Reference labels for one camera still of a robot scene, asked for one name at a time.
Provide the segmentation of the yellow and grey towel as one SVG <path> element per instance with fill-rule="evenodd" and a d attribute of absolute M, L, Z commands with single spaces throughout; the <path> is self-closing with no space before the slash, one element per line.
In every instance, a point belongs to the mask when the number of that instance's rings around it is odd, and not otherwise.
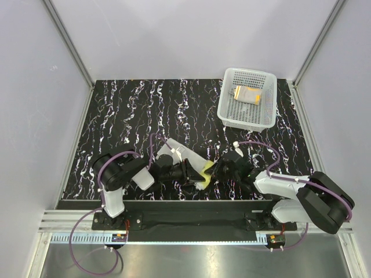
<path fill-rule="evenodd" d="M 193 150 L 189 149 L 185 145 L 177 142 L 176 140 L 174 140 L 172 138 L 169 138 L 167 140 L 167 143 L 169 144 L 170 148 L 166 144 L 164 146 L 162 146 L 159 149 L 159 151 L 157 152 L 157 155 L 155 157 L 155 161 L 159 158 L 160 155 L 170 155 L 172 157 L 172 153 L 171 153 L 170 150 L 172 148 L 178 148 L 178 147 L 182 146 L 185 149 L 185 151 L 183 152 L 183 158 L 188 159 L 189 162 L 191 163 L 192 167 L 198 173 L 202 170 L 202 168 L 204 167 L 206 162 L 212 162 L 210 160 L 204 159 L 203 157 L 201 157 L 199 154 L 197 154 Z M 199 191 L 205 190 L 211 182 L 211 176 L 210 175 L 203 176 L 203 178 L 205 179 L 205 181 L 197 183 L 195 185 L 196 189 L 199 190 Z"/>

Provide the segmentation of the orange towel with grey pattern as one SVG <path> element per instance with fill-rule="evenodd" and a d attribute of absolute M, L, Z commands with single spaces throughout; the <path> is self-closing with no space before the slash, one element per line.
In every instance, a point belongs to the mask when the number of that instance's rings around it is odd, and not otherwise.
<path fill-rule="evenodd" d="M 234 99 L 243 103 L 258 105 L 262 95 L 261 89 L 247 86 L 237 86 L 234 90 Z"/>

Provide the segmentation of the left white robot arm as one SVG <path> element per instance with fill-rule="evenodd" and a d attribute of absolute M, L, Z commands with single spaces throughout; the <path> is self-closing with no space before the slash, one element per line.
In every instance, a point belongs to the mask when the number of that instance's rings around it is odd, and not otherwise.
<path fill-rule="evenodd" d="M 134 182 L 146 191 L 159 182 L 176 181 L 182 185 L 196 185 L 206 181 L 188 159 L 175 163 L 172 155 L 163 154 L 147 165 L 133 150 L 99 157 L 93 164 L 93 171 L 102 194 L 105 223 L 112 229 L 119 229 L 125 223 L 122 190 L 126 184 Z"/>

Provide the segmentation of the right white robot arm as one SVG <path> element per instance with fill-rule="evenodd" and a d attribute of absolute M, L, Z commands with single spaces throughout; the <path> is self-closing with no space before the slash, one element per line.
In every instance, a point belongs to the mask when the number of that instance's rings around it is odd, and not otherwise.
<path fill-rule="evenodd" d="M 268 173 L 249 164 L 241 151 L 223 155 L 204 172 L 220 182 L 231 180 L 247 192 L 275 196 L 262 212 L 246 215 L 248 227 L 254 231 L 301 222 L 313 223 L 333 235 L 349 220 L 355 206 L 352 198 L 323 172 L 310 176 Z"/>

